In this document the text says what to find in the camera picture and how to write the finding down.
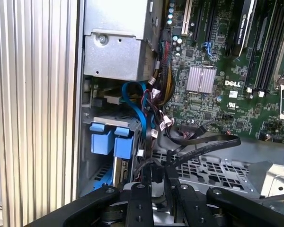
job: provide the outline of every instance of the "white pcie slot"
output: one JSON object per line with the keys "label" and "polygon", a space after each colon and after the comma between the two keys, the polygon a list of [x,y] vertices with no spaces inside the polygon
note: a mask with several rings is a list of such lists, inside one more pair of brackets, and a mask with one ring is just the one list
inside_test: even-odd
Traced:
{"label": "white pcie slot", "polygon": [[182,32],[181,32],[182,35],[188,35],[188,28],[189,28],[189,21],[190,21],[190,14],[191,14],[192,6],[193,6],[193,0],[187,0],[186,6],[185,6],[185,12],[184,12]]}

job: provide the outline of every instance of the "green circuit board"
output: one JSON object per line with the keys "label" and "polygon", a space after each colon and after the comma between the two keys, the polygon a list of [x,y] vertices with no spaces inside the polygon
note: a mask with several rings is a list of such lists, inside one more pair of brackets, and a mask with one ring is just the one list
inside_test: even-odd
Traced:
{"label": "green circuit board", "polygon": [[[234,0],[219,0],[217,13],[212,31],[214,59],[209,59],[202,49],[204,42],[207,16],[209,14],[209,0],[204,2],[204,12],[201,22],[200,35],[197,43],[192,40],[192,32],[189,36],[180,38],[183,40],[180,51],[173,52],[173,70],[177,82],[176,90],[171,101],[166,105],[165,112],[176,119],[178,126],[198,127],[206,121],[221,121],[231,133],[245,138],[259,139],[261,133],[272,135],[284,135],[284,121],[279,119],[280,92],[274,89],[274,81],[271,79],[270,92],[265,97],[254,96],[246,93],[246,78],[249,72],[251,52],[256,40],[257,23],[253,23],[247,47],[238,59],[225,57],[225,39],[232,19]],[[198,1],[194,1],[190,23],[195,23],[198,14]],[[175,6],[172,32],[182,27],[185,1],[178,2]],[[261,35],[264,40],[267,28],[264,26]],[[261,56],[256,55],[255,63],[261,61]],[[186,85],[190,67],[210,66],[216,68],[216,76],[211,94],[194,93],[187,91]]]}

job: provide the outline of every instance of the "ribbed metal panel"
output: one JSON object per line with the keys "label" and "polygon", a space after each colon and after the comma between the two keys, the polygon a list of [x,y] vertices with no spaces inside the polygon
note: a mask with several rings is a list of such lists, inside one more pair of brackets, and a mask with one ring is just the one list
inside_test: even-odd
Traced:
{"label": "ribbed metal panel", "polygon": [[212,93],[217,69],[190,67],[186,89],[197,93]]}
{"label": "ribbed metal panel", "polygon": [[0,0],[0,170],[7,227],[23,226],[76,198],[77,10],[76,0]]}

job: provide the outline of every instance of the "silver heatsink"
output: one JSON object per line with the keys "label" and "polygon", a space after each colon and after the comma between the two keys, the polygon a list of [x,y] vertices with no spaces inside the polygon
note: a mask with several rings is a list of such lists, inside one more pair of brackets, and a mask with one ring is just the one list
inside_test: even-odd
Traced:
{"label": "silver heatsink", "polygon": [[187,91],[210,94],[213,90],[216,72],[217,69],[214,68],[190,67]]}

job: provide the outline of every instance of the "black pcie slot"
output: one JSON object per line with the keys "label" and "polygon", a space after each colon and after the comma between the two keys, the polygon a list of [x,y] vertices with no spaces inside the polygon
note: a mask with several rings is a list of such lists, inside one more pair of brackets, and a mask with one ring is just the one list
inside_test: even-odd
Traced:
{"label": "black pcie slot", "polygon": [[217,9],[217,0],[212,0],[210,3],[210,13],[208,17],[208,24],[206,29],[206,35],[205,35],[205,42],[211,41],[212,36],[212,30],[214,25],[214,18],[216,15],[216,9]]}
{"label": "black pcie slot", "polygon": [[203,8],[204,8],[204,1],[201,0],[199,1],[199,9],[198,9],[198,16],[197,16],[197,20],[195,23],[195,30],[194,30],[194,34],[193,34],[193,41],[194,42],[198,42],[199,39],[199,35],[200,35],[200,30],[201,30],[201,22],[202,22],[202,17],[203,17]]}
{"label": "black pcie slot", "polygon": [[255,90],[268,92],[269,82],[273,74],[273,68],[275,66],[276,55],[278,48],[280,46],[281,40],[283,38],[284,30],[284,3],[277,2],[275,8],[275,14],[272,18],[272,23],[270,25],[268,35],[268,40],[266,42],[263,54],[265,54],[264,59],[259,69],[259,74],[257,76],[257,82],[255,84]]}

